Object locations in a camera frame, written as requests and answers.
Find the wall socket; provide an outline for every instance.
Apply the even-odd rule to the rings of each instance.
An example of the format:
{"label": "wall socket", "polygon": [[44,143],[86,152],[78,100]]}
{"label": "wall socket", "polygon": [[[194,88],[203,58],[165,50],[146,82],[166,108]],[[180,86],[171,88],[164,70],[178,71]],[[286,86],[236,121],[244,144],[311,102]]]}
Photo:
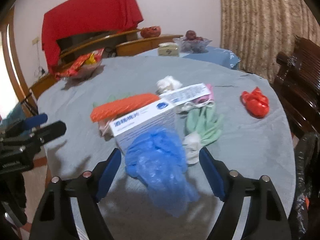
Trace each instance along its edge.
{"label": "wall socket", "polygon": [[32,40],[32,45],[35,45],[36,43],[38,43],[40,41],[39,37],[36,37],[35,39]]}

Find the round table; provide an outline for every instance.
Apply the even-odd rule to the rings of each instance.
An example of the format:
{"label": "round table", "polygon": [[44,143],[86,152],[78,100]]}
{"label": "round table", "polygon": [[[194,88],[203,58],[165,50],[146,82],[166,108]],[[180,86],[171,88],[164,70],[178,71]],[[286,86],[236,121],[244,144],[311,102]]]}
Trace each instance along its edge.
{"label": "round table", "polygon": [[[207,148],[217,160],[244,177],[269,175],[289,215],[295,191],[295,163],[292,139],[284,110],[267,80],[254,74],[177,57],[116,57],[104,59],[103,70],[81,83],[59,81],[38,100],[39,112],[48,122],[62,120],[66,134],[45,146],[52,176],[75,178],[108,158],[116,147],[114,138],[101,138],[89,116],[94,102],[110,95],[154,93],[156,82],[167,75],[184,86],[213,85],[217,112],[224,114],[221,137]],[[256,86],[269,98],[270,112],[263,119],[249,115],[241,104],[242,91]],[[178,133],[183,139],[186,115],[178,117]],[[190,203],[179,218],[154,207],[145,186],[130,178],[124,159],[107,196],[99,208],[115,240],[118,239],[206,239],[223,203],[211,191],[199,163],[190,166],[187,180],[199,191],[200,199]],[[77,227],[84,231],[76,201],[72,199]],[[240,239],[249,206],[245,198],[234,239]]]}

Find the tissue box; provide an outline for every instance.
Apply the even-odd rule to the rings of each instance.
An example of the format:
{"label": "tissue box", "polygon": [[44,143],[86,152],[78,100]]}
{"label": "tissue box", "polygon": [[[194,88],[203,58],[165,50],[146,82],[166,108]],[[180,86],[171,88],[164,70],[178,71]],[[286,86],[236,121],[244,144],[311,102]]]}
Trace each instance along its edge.
{"label": "tissue box", "polygon": [[166,99],[160,99],[136,111],[126,114],[110,123],[118,147],[125,154],[140,134],[153,126],[176,129],[175,106]]}

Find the metal screw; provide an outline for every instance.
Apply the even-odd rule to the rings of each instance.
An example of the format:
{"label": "metal screw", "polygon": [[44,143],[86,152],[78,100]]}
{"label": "metal screw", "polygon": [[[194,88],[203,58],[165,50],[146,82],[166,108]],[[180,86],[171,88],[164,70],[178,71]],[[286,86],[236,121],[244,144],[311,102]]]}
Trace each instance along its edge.
{"label": "metal screw", "polygon": [[23,152],[25,149],[26,149],[26,147],[25,147],[24,145],[22,145],[22,146],[19,148],[19,151]]}
{"label": "metal screw", "polygon": [[91,176],[91,171],[85,171],[84,173],[82,173],[82,176],[84,176],[85,178],[88,178]]}
{"label": "metal screw", "polygon": [[53,182],[53,183],[57,183],[58,181],[59,181],[59,177],[53,177],[52,179],[51,179],[51,181]]}
{"label": "metal screw", "polygon": [[265,181],[265,182],[270,181],[270,178],[269,178],[269,176],[267,176],[267,175],[263,175],[261,178],[262,178],[262,180]]}
{"label": "metal screw", "polygon": [[235,171],[235,170],[231,170],[229,172],[229,174],[232,176],[232,177],[237,177],[239,175],[239,172],[238,171]]}

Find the wall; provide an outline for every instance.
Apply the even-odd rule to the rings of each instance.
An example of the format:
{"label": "wall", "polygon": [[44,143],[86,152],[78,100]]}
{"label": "wall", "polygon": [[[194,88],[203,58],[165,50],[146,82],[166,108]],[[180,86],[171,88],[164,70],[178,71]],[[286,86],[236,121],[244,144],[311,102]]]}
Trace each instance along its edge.
{"label": "wall", "polygon": [[[17,0],[14,12],[14,36],[18,58],[27,85],[36,81],[37,47],[32,40],[39,36],[43,15],[66,0]],[[199,36],[220,45],[220,0],[137,0],[144,21],[139,27],[160,25],[162,33],[184,34],[195,30]],[[47,70],[39,42],[40,64]]]}

